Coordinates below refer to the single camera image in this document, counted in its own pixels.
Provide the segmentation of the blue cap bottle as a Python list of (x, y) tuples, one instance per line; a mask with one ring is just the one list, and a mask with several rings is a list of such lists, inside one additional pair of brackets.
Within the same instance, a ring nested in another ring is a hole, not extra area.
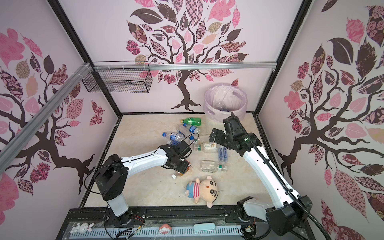
[(185, 139), (184, 134), (179, 132), (164, 132), (162, 136), (170, 141), (181, 142)]

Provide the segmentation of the red yellow label tea bottle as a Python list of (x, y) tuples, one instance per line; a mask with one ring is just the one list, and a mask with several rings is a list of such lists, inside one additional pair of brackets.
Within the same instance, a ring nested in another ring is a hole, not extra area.
[(171, 177), (175, 180), (179, 177), (182, 177), (184, 174), (183, 173), (180, 173), (178, 171), (173, 171), (173, 173), (171, 174)]

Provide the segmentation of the Pocari Sweat blue bottle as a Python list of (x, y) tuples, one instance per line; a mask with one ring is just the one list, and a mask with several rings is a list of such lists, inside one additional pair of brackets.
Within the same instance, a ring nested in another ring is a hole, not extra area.
[(199, 127), (193, 126), (191, 124), (186, 124), (186, 123), (184, 123), (183, 126), (192, 134), (199, 134), (200, 133)]

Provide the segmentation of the white bin pink liner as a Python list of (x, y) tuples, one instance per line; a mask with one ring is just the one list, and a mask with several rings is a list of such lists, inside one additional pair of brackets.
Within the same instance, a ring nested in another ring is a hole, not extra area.
[(222, 122), (231, 113), (242, 120), (246, 115), (247, 105), (246, 93), (230, 84), (217, 84), (204, 94), (204, 113), (212, 121)]

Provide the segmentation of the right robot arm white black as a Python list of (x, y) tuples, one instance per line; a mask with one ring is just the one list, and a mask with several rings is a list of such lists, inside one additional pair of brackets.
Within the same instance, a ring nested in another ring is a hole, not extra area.
[(283, 178), (262, 142), (255, 134), (245, 130), (237, 116), (232, 114), (223, 120), (223, 124), (223, 130), (212, 129), (210, 142), (236, 151), (256, 172), (272, 200), (270, 205), (246, 200), (242, 203), (246, 215), (267, 222), (278, 236), (301, 227), (313, 206), (310, 198), (300, 195)]

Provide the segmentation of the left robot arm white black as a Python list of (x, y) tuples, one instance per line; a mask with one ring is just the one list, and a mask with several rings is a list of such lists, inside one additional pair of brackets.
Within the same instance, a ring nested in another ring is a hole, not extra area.
[(94, 181), (119, 225), (128, 224), (133, 212), (124, 197), (126, 181), (131, 176), (154, 167), (166, 167), (184, 174), (189, 166), (187, 158), (192, 149), (185, 141), (178, 145), (161, 145), (156, 150), (132, 157), (111, 155), (95, 170)]

